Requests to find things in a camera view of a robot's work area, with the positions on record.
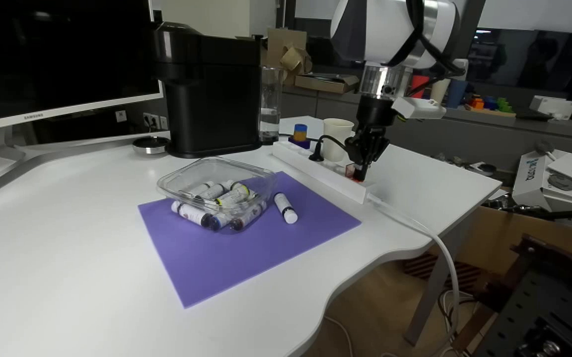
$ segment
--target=purple mat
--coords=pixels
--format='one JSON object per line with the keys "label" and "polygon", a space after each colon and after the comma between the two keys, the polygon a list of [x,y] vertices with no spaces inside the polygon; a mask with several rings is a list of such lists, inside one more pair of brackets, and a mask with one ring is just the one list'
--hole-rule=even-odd
{"label": "purple mat", "polygon": [[178,218],[170,210],[170,198],[140,206],[150,236],[185,307],[209,299],[360,224],[360,220],[285,172],[277,172],[273,184],[299,210],[301,220],[297,224],[287,224],[277,206],[271,204],[245,232],[225,234]]}

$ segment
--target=white table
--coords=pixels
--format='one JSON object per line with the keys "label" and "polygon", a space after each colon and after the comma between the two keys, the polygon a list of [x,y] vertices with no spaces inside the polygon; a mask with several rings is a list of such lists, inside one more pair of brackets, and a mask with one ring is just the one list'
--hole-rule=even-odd
{"label": "white table", "polygon": [[[269,152],[231,158],[287,170],[362,224],[189,309],[138,204],[164,198],[158,178],[191,160],[118,146],[46,162],[0,188],[0,357],[299,355],[334,293],[382,262],[428,250],[426,236]],[[398,146],[380,164],[392,172],[382,194],[438,232],[497,188]]]}

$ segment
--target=clear plastic bowl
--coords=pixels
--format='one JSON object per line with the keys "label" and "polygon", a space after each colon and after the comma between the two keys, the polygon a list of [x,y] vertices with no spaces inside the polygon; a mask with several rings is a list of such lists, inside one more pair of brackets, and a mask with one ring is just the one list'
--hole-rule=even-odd
{"label": "clear plastic bowl", "polygon": [[[273,198],[271,174],[237,160],[201,158],[164,176],[160,188],[180,202],[174,208],[178,214],[211,230],[237,232],[267,210]],[[231,190],[243,192],[245,198],[239,200]]]}

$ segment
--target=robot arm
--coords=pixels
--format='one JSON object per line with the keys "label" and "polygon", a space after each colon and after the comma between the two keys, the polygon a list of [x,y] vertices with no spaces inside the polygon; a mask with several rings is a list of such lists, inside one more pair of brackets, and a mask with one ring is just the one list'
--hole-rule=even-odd
{"label": "robot arm", "polygon": [[362,79],[356,137],[346,150],[356,162],[356,180],[388,146],[386,131],[398,115],[394,103],[406,97],[414,69],[442,63],[460,73],[442,51],[456,29],[452,0],[342,0],[332,20],[336,51],[368,61]]}

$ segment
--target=pile of markers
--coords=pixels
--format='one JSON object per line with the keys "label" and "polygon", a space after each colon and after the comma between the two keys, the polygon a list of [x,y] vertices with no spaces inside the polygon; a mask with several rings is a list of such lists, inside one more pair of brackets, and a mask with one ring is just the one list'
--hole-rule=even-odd
{"label": "pile of markers", "polygon": [[[275,202],[289,224],[299,220],[285,194],[277,194]],[[265,196],[239,180],[207,180],[185,190],[183,200],[176,200],[172,210],[209,230],[221,230],[229,224],[233,230],[245,230],[263,216],[267,206]]]}

